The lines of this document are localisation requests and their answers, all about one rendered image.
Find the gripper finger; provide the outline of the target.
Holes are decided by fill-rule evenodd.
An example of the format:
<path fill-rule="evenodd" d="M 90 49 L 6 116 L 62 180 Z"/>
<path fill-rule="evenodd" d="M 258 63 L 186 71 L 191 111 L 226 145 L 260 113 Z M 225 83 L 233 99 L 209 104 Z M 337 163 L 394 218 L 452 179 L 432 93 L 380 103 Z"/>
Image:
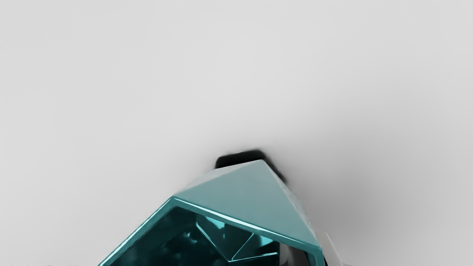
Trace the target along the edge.
<path fill-rule="evenodd" d="M 333 242 L 325 231 L 322 232 L 322 251 L 328 266 L 348 266 L 341 260 Z"/>

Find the teal faceted mug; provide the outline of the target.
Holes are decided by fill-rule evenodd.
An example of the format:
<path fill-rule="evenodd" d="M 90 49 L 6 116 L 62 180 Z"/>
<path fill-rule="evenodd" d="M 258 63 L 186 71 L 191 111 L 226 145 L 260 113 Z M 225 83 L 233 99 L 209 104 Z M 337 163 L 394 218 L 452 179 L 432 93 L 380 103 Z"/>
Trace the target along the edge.
<path fill-rule="evenodd" d="M 98 266 L 328 266 L 305 211 L 263 160 L 206 172 Z"/>

